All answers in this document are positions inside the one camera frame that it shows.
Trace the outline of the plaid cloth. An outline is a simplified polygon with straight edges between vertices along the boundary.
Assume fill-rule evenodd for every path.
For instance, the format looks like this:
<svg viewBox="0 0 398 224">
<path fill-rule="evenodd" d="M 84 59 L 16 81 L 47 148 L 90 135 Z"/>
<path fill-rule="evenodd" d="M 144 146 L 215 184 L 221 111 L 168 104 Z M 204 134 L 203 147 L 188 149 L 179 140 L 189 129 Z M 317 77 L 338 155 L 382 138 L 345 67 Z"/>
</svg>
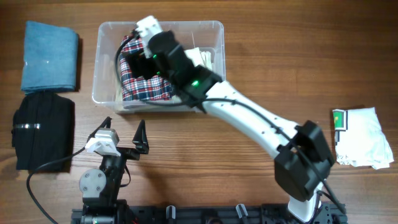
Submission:
<svg viewBox="0 0 398 224">
<path fill-rule="evenodd" d="M 142 42 L 130 40 L 121 50 L 119 56 L 119 70 L 121 77 L 121 94 L 123 101 L 144 100 L 144 101 L 167 101 L 174 96 L 170 83 L 159 76 L 154 76 L 150 80 L 142 77 L 134 78 L 133 72 L 129 68 L 128 62 L 123 54 L 132 54 L 143 49 Z"/>
</svg>

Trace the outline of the clear plastic storage container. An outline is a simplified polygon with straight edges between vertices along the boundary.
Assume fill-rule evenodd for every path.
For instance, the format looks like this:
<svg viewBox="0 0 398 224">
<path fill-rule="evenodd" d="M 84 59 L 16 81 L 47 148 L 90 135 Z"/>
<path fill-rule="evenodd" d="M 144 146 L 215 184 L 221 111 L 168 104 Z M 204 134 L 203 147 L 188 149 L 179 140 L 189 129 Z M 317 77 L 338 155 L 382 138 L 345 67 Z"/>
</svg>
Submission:
<svg viewBox="0 0 398 224">
<path fill-rule="evenodd" d="M 185 50 L 199 48 L 211 53 L 212 70 L 226 79 L 224 26 L 220 21 L 160 21 L 164 31 L 171 30 Z M 185 112 L 198 110 L 187 106 L 159 107 L 141 101 L 122 100 L 121 86 L 116 78 L 114 57 L 133 22 L 104 22 L 98 31 L 92 100 L 117 114 L 146 112 Z"/>
</svg>

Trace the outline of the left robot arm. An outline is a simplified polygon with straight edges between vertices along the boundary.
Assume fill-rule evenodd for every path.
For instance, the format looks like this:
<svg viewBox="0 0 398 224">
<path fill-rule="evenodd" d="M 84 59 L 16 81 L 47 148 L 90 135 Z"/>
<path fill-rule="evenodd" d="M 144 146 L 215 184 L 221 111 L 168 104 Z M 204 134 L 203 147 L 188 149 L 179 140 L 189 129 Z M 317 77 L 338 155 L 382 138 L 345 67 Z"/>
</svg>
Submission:
<svg viewBox="0 0 398 224">
<path fill-rule="evenodd" d="M 138 161 L 142 154 L 149 153 L 146 124 L 141 120 L 132 139 L 134 147 L 118 146 L 119 137 L 111 128 L 111 118 L 107 117 L 88 137 L 84 150 L 102 156 L 97 169 L 86 171 L 80 178 L 83 208 L 72 211 L 72 223 L 138 223 L 126 200 L 118 199 L 123 175 L 129 173 L 126 162 Z"/>
</svg>

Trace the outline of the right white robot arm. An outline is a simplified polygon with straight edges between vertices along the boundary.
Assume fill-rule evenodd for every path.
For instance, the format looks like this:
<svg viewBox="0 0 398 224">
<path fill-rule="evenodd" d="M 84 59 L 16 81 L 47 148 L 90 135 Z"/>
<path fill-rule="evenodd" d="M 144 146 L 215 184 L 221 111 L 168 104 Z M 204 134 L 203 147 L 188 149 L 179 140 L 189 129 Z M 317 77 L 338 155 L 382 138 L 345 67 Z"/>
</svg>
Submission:
<svg viewBox="0 0 398 224">
<path fill-rule="evenodd" d="M 181 106 L 198 108 L 224 120 L 258 143 L 274 161 L 274 177 L 289 195 L 288 211 L 307 223 L 315 218 L 321 195 L 342 213 L 327 178 L 335 160 L 322 129 L 312 121 L 299 125 L 277 116 L 242 95 L 219 75 L 194 65 L 171 31 L 143 34 L 133 30 L 129 40 L 140 39 L 143 48 L 127 55 L 135 78 L 166 79 Z"/>
</svg>

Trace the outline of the white printed cloth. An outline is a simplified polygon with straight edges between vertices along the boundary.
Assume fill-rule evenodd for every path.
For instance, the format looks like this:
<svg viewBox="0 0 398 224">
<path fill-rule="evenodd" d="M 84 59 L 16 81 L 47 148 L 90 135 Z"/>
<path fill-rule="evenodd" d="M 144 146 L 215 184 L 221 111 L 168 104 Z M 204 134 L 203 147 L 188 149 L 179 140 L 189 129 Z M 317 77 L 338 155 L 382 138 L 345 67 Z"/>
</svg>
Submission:
<svg viewBox="0 0 398 224">
<path fill-rule="evenodd" d="M 376 170 L 390 167 L 394 156 L 374 107 L 335 109 L 332 114 L 336 161 L 339 164 L 369 166 Z"/>
</svg>

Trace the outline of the cream cloth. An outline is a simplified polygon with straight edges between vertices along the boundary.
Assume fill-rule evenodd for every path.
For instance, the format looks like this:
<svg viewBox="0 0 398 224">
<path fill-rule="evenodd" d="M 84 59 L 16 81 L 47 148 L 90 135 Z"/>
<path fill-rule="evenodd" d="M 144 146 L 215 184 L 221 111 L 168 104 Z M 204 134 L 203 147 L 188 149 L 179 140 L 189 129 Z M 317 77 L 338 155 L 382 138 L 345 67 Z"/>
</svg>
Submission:
<svg viewBox="0 0 398 224">
<path fill-rule="evenodd" d="M 211 52 L 201 51 L 197 47 L 194 49 L 185 50 L 185 54 L 189 59 L 192 60 L 194 65 L 202 65 L 208 68 L 209 70 L 213 69 L 213 63 L 211 62 Z M 180 102 L 180 99 L 174 94 L 172 99 L 168 101 Z"/>
</svg>

